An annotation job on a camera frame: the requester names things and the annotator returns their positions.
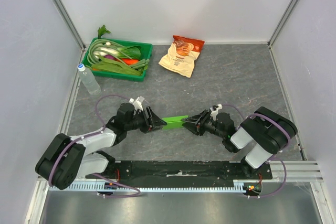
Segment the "green paper box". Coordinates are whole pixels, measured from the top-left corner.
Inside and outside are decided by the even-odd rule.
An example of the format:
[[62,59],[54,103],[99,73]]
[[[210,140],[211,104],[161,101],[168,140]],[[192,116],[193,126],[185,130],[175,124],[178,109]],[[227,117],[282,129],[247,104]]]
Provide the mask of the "green paper box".
[[188,115],[181,115],[181,116],[171,116],[162,118],[166,125],[162,127],[163,130],[170,130],[170,129],[179,129],[183,127],[183,119],[187,118]]

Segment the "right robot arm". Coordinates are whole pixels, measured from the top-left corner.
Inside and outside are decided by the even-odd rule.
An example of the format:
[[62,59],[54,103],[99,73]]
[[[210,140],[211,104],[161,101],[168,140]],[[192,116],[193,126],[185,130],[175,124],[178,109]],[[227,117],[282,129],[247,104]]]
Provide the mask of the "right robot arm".
[[235,126],[229,113],[221,109],[227,104],[217,104],[201,113],[181,119],[182,126],[197,136],[208,132],[222,139],[222,144],[231,153],[237,153],[250,142],[255,146],[241,160],[247,175],[259,170],[263,164],[286,148],[298,129],[289,119],[261,106],[254,113],[243,117]]

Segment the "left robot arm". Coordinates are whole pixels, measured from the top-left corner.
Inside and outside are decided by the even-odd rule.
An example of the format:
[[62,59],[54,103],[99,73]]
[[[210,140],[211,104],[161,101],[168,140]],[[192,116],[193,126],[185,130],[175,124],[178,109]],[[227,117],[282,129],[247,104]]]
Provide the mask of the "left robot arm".
[[166,125],[149,106],[142,107],[136,101],[123,103],[99,130],[81,136],[56,135],[37,162],[35,172],[51,186],[66,189],[78,177],[104,172],[113,158],[102,149],[119,144],[128,131],[148,133]]

